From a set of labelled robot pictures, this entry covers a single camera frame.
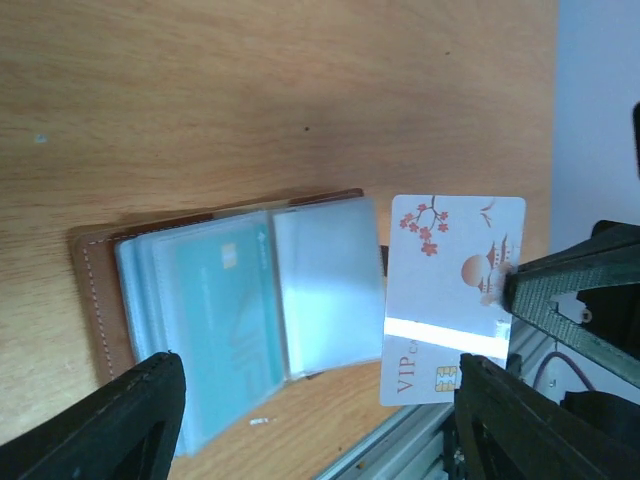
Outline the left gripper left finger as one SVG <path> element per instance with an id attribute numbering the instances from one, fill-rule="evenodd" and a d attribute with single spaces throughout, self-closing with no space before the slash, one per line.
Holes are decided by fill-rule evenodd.
<path id="1" fill-rule="evenodd" d="M 166 479 L 186 397 L 181 358 L 156 353 L 1 446 L 3 479 Z"/>

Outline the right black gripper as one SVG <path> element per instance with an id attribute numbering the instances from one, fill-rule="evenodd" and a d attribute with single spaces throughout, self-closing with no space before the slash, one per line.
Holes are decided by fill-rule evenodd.
<path id="1" fill-rule="evenodd" d="M 639 236 L 597 234 L 506 276 L 503 304 L 518 319 L 606 369 L 560 406 L 639 448 Z"/>

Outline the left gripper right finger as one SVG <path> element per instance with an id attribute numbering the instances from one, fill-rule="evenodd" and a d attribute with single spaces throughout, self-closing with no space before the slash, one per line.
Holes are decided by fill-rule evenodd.
<path id="1" fill-rule="evenodd" d="M 546 398 L 464 354 L 455 423 L 469 479 L 636 479 L 639 407 L 599 391 Z"/>

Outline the teal card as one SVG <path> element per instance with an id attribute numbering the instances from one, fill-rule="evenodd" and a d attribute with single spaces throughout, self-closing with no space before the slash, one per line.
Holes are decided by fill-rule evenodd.
<path id="1" fill-rule="evenodd" d="M 257 401 L 284 380 L 268 233 L 262 221 L 210 225 L 167 248 L 189 379 L 208 400 Z"/>

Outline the brown leather card holder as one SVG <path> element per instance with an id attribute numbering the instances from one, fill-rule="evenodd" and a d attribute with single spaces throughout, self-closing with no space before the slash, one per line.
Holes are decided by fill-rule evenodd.
<path id="1" fill-rule="evenodd" d="M 290 382 L 381 356 L 383 254 L 360 189 L 87 230 L 71 255 L 102 382 L 181 357 L 179 456 Z"/>

